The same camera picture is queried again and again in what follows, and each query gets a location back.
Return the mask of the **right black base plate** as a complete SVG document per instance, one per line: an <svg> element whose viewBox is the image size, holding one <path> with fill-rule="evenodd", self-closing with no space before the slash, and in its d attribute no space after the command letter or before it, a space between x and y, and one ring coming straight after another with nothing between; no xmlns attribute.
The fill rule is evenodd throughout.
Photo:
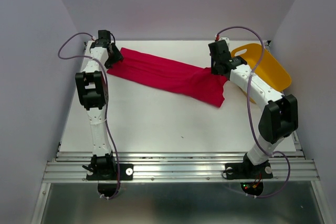
<svg viewBox="0 0 336 224"><path fill-rule="evenodd" d="M248 162L227 163L222 171L222 177L228 180L272 179L273 173L268 161L257 166Z"/></svg>

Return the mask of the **yellow plastic basket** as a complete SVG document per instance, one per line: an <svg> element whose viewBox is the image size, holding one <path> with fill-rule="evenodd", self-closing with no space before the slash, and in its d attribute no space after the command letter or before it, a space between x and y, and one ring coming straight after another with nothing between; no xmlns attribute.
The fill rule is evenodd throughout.
<svg viewBox="0 0 336 224"><path fill-rule="evenodd" d="M250 83L249 97L260 109L263 109L269 101L278 101L282 98L280 93L291 85L291 77L268 50L265 50L261 63L257 64L261 53L262 46L257 43L246 44L234 49L231 56L241 56L247 61L247 65L240 65L232 70L229 80L247 92L251 70L257 67Z"/></svg>

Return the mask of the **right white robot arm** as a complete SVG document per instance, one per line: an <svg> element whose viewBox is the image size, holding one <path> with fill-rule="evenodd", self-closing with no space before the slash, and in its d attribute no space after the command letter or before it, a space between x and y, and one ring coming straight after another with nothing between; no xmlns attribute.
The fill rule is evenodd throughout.
<svg viewBox="0 0 336 224"><path fill-rule="evenodd" d="M258 105L262 115L254 146L244 155L241 163L227 163L225 179L253 179L273 177L269 158L279 143L298 128L298 102L293 95L283 95L255 74L242 57L232 57L226 41L208 45L211 72L225 76L245 91Z"/></svg>

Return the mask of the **red t shirt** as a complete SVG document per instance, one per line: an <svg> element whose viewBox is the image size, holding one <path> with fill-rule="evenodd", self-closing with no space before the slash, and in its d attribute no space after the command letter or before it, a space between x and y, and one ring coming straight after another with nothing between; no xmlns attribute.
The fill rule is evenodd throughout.
<svg viewBox="0 0 336 224"><path fill-rule="evenodd" d="M185 95L217 108L224 98L225 76L213 75L211 68L122 48L124 59L113 65L108 74L151 88Z"/></svg>

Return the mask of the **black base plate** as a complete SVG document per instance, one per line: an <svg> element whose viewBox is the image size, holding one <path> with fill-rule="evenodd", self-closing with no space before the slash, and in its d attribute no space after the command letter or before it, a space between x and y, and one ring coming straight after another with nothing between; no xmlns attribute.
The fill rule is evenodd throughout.
<svg viewBox="0 0 336 224"><path fill-rule="evenodd" d="M272 179L273 173L268 161L257 166L248 162L227 163L222 171L222 177L228 180Z"/></svg>
<svg viewBox="0 0 336 224"><path fill-rule="evenodd" d="M84 168L87 172L86 180L88 181L100 181L100 180L117 180L118 176L118 169L110 170L106 169L100 172L94 172L93 168L82 165L82 168ZM133 179L133 164L120 164L120 180L132 180Z"/></svg>

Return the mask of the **aluminium rail frame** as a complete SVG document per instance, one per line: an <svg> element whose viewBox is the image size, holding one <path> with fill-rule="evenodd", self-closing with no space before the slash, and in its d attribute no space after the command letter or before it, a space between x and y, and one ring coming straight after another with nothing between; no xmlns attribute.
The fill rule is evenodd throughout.
<svg viewBox="0 0 336 224"><path fill-rule="evenodd" d="M109 78L109 123L120 160L133 165L133 179L120 196L101 199L82 168L91 157L88 119L73 94L55 158L43 175L33 223L333 223L320 176L303 153L297 134L279 145L288 160L270 160L274 173L266 199L242 194L225 180L227 163L240 162L252 147L246 97L225 84L217 109L183 95Z"/></svg>

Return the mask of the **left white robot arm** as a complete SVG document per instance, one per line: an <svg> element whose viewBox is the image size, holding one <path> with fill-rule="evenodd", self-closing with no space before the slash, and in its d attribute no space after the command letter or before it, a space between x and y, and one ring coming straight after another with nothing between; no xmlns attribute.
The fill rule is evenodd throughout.
<svg viewBox="0 0 336 224"><path fill-rule="evenodd" d="M108 85L104 75L105 69L123 59L115 43L110 31L99 30L88 48L86 66L75 74L79 102L86 110L92 137L92 158L84 166L87 180L115 180L118 174L106 126Z"/></svg>

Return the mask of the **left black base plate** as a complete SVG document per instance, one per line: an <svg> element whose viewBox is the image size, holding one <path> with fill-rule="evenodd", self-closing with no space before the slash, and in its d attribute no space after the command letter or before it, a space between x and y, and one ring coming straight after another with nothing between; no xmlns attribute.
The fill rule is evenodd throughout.
<svg viewBox="0 0 336 224"><path fill-rule="evenodd" d="M87 172L86 180L88 181L100 181L100 180L117 180L118 176L118 169L110 170L106 169L100 172L94 172L93 168L82 165L82 168L84 168ZM133 164L120 164L120 180L132 180L133 179Z"/></svg>

